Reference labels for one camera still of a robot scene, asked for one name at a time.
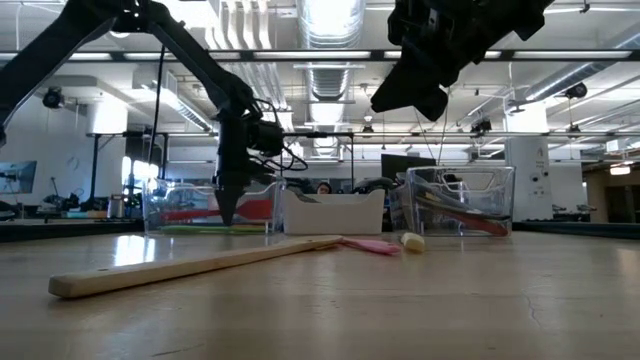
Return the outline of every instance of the wooden table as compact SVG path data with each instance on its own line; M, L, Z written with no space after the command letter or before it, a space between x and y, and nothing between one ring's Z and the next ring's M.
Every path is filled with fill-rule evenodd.
M438 239L424 255L315 251L76 301L47 293L54 273L265 241L0 245L0 359L640 358L640 243L609 239Z

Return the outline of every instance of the desk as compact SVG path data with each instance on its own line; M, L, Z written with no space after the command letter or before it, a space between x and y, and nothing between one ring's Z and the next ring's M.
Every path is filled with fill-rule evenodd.
M424 255L314 251L76 301L50 296L48 277L265 239L0 244L0 358L640 357L640 243L537 233L427 242Z

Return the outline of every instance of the clear plastic bin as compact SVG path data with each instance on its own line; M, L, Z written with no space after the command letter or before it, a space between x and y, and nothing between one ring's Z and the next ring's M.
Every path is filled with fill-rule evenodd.
M509 236L514 186L510 167L409 169L405 185L391 195L394 230L405 226L425 236Z
M234 225L265 226L265 231L282 229L282 191L286 182L278 179L263 190L247 192L238 200ZM170 225L222 226L213 185L195 186L150 179L143 186L144 223L147 233Z

